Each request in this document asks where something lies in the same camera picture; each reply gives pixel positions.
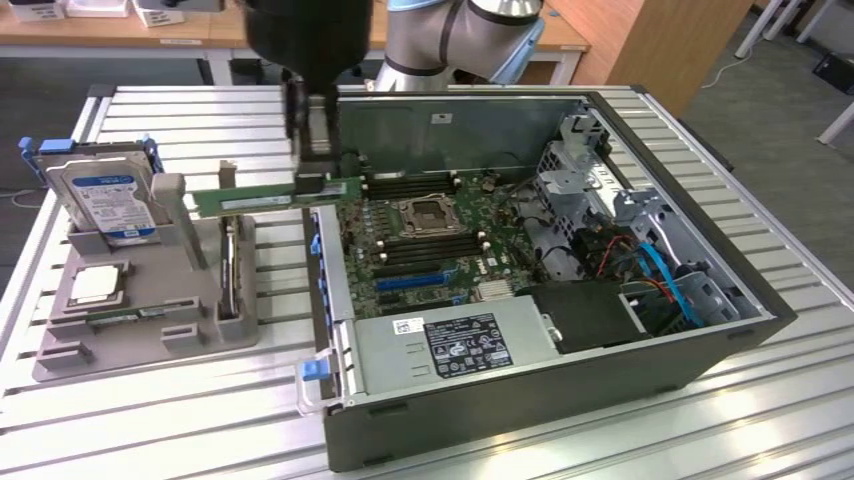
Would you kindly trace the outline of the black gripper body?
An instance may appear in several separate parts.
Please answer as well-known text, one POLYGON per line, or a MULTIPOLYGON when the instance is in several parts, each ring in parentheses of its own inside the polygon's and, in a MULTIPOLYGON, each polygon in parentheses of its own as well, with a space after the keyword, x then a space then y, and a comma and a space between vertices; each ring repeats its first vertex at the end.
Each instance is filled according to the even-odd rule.
POLYGON ((371 0, 259 0, 243 7, 245 39, 267 61, 325 95, 369 47, 371 0))

